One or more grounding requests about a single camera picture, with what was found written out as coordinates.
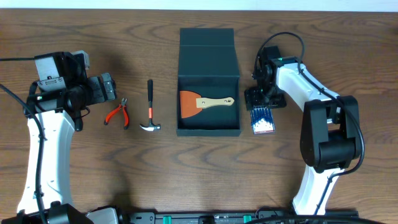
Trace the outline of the blue screwdriver set case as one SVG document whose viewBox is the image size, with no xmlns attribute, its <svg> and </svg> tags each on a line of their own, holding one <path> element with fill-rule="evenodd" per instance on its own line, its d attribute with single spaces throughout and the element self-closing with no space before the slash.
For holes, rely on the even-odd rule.
<svg viewBox="0 0 398 224">
<path fill-rule="evenodd" d="M 254 108 L 250 111 L 251 127 L 254 134 L 275 132 L 272 111 L 269 108 Z"/>
</svg>

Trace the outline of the small black handled hammer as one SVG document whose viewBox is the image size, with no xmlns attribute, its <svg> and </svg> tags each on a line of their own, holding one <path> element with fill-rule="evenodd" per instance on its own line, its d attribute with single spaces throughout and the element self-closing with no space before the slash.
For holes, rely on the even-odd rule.
<svg viewBox="0 0 398 224">
<path fill-rule="evenodd" d="M 155 125 L 153 123 L 153 107 L 152 107 L 152 102 L 153 102 L 153 80 L 148 80 L 147 81 L 147 93 L 148 93 L 148 103 L 149 103 L 149 109 L 148 109 L 148 117 L 149 117 L 149 124 L 147 126 L 144 126 L 143 124 L 140 125 L 140 127 L 148 132 L 154 132 L 154 131 L 159 131 L 161 128 L 161 125 Z"/>
</svg>

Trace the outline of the orange scraper wooden handle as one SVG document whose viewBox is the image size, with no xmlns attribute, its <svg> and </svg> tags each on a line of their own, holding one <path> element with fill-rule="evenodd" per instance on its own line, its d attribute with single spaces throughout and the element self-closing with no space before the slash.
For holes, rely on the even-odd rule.
<svg viewBox="0 0 398 224">
<path fill-rule="evenodd" d="M 189 118 L 200 113 L 203 109 L 214 106 L 231 106 L 234 98 L 205 98 L 193 91 L 182 90 L 180 93 L 181 118 Z"/>
</svg>

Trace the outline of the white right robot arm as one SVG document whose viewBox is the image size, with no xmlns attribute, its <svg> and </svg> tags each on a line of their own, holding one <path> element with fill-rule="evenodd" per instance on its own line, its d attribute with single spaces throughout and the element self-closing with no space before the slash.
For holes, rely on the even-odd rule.
<svg viewBox="0 0 398 224">
<path fill-rule="evenodd" d="M 260 49 L 252 77 L 257 86 L 244 96 L 254 134 L 275 131 L 272 110 L 286 107 L 285 96 L 302 110 L 300 153 L 306 166 L 292 206 L 297 215 L 325 215 L 335 181 L 364 155 L 357 100 L 329 90 L 299 58 L 282 57 L 276 46 Z"/>
</svg>

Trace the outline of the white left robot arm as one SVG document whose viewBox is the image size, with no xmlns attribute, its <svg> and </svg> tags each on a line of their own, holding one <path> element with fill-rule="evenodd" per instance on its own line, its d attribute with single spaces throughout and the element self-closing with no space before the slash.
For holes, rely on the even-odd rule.
<svg viewBox="0 0 398 224">
<path fill-rule="evenodd" d="M 74 132 L 83 129 L 82 111 L 117 98 L 109 73 L 88 77 L 89 55 L 83 51 L 54 52 L 34 57 L 39 79 L 29 89 L 24 111 L 30 134 L 30 152 L 24 193 L 17 206 L 26 214 L 52 202 L 72 203 L 70 148 Z"/>
</svg>

